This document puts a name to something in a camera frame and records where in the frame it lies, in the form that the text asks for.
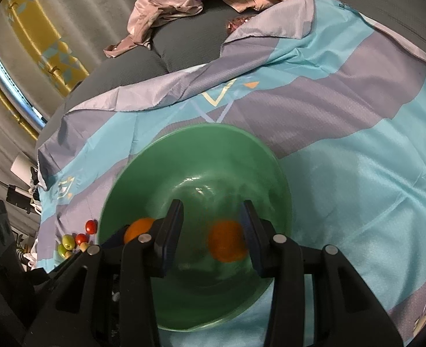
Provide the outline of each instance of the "orange triangle graphic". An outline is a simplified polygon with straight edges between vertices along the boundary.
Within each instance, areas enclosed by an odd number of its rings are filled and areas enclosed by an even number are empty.
[[[249,82],[249,83],[244,83],[244,86],[247,86],[249,89],[254,89],[255,87],[258,86],[259,82]]]

